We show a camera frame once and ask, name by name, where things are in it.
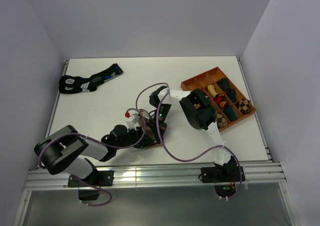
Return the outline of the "brown sock red stripes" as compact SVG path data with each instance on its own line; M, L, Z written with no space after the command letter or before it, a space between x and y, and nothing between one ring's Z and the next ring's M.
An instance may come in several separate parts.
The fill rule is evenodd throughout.
M156 111L156 110L153 110L153 111L151 111L151 112L149 112L149 113L150 113L152 116L154 116L155 111ZM161 145L162 145L161 143L160 143L160 144L157 144L157 143L156 143L155 137L154 137L151 129L147 126L147 121L148 121L148 120L149 120L149 119L146 119L146 118L144 118L143 116L141 116L141 119L140 119L139 123L140 123L140 126L141 126L143 129L145 128L145 133L146 133L147 138L148 138L148 139L152 139L152 141L153 141L153 143L150 144L149 147L153 147L153 146L158 147L158 146L161 146Z

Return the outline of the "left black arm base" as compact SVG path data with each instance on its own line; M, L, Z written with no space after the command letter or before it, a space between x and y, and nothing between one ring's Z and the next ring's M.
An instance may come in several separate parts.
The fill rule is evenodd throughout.
M69 188L78 188L78 199L82 204L99 207L109 204L112 201L112 194L103 189L113 185L114 171L94 171L85 179L80 179L75 175L70 175L67 186ZM105 203L94 204L100 196L106 194L109 199Z

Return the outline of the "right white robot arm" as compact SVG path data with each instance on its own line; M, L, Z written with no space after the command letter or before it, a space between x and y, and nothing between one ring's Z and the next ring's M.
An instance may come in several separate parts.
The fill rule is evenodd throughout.
M235 154L225 146L218 130L216 112L207 96L200 89L192 91L173 90L162 86L149 96L149 103L155 107L155 115L147 122L158 143L164 150L179 162L192 162L209 151L213 150L213 163L216 167L216 175L222 181L229 180L234 174L234 168L238 167L239 160ZM205 135L209 148L198 156L183 160L174 156L165 146L163 141L164 132L167 129L166 117L171 106L181 107L187 122L196 130Z

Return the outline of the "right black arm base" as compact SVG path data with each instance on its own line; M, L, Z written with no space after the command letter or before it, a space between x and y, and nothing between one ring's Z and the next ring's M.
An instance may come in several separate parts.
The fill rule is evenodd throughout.
M219 200L228 202L236 195L246 177L243 167L231 156L222 166L214 163L214 166L202 167L198 179L203 184L214 184L214 191Z

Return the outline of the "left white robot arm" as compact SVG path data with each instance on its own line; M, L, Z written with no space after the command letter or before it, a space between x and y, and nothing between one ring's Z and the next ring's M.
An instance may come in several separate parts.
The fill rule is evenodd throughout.
M99 180L100 174L88 157L106 162L116 156L118 149L129 146L142 149L155 142L141 126L128 129L125 125L116 125L100 141L95 141L78 135L72 125L67 125L37 143L34 152L40 160L39 165L50 174L69 173L91 186Z

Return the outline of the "yellow rolled sock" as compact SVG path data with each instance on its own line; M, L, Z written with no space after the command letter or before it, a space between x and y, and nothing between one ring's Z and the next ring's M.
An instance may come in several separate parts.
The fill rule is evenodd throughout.
M216 92L216 89L215 89L215 86L214 86L214 85L208 85L208 86L207 86L207 90L208 90L208 93L210 94L210 96L211 96L212 98L216 97L216 95L218 94L218 93Z

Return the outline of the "red black rolled sock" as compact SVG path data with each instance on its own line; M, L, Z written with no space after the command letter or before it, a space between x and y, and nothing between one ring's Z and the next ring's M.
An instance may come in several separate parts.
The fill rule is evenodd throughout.
M221 109L225 109L229 106L228 100L224 94L216 94L213 100Z

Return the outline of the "brown argyle rolled sock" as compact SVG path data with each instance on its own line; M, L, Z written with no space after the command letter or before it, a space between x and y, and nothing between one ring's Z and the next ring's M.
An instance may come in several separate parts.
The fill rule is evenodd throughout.
M220 113L217 112L215 116L218 128L226 127L229 124L227 119L225 119Z

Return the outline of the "dark green rolled sock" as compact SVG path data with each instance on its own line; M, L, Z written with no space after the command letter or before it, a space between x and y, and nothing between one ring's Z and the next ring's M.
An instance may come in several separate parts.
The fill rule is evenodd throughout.
M229 79L226 77L219 80L217 84L221 88L221 90L224 92L231 90Z

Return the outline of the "orange compartment tray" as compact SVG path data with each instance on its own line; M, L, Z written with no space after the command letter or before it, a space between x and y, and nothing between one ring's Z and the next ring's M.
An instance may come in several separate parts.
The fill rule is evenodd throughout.
M237 98L237 102L236 103L232 103L230 101L230 99L227 96L227 92L224 92L221 90L221 88L218 86L217 82L219 80L221 80L222 78L228 78L231 89L234 89L236 91L236 98ZM207 86L208 85L214 85L215 90L217 93L219 94L224 94L225 97L227 98L228 104L229 106L233 109L233 111L235 112L236 116L238 117L237 120L235 121L230 121L227 116L223 113L224 109L221 109L215 102L214 102L214 98L212 98L210 96L210 94L208 93L208 89ZM206 71L204 73L201 73L199 75L196 75L190 79L187 79L185 81L183 81L180 85L181 89L184 91L192 91L194 89L200 89L202 92L204 92L204 94L206 95L208 101L210 102L210 104L213 106L213 108L215 109L215 113L220 113L225 119L227 119L228 121L228 125L226 127L223 128L218 128L219 131L223 131L231 126L233 126L234 124L244 120L245 118L249 117L250 115L254 114L256 112L256 108L253 106L253 104L251 103L251 101L244 96L244 94L236 87L236 85L230 80L229 77L227 77L225 75L225 73L219 68L213 68L209 71ZM246 98L250 101L251 103L251 113L243 115L242 113L240 113L240 111L238 110L238 105L239 105L239 101L242 98Z

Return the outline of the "dark teal rolled sock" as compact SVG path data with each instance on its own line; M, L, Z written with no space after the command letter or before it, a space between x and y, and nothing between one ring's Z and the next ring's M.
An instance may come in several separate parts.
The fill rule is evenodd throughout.
M231 89L227 92L227 96L230 99L230 101L232 103L236 103L237 102L237 97L236 97L236 92L234 89Z

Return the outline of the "black blue patterned sock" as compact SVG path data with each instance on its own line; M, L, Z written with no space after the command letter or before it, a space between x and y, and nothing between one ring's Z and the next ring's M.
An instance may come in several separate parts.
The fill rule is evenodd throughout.
M61 94L94 92L99 86L122 75L123 72L119 65L114 63L109 68L93 74L89 78L64 75L59 80L58 90Z

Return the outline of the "brown checkered rolled sock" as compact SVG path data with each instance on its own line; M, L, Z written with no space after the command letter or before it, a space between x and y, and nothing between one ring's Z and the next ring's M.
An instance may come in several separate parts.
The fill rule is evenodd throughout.
M246 98L242 98L238 103L238 110L243 115L251 113L251 102Z

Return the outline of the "aluminium table rail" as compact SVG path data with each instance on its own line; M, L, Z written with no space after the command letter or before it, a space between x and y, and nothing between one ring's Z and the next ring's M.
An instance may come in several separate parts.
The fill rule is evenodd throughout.
M111 189L203 186L198 179L202 167L213 164L174 164L137 167L99 167L100 171L114 171ZM243 164L245 181L243 184L286 182L280 163ZM24 191L77 190L69 187L67 173L51 175L46 170L30 171Z

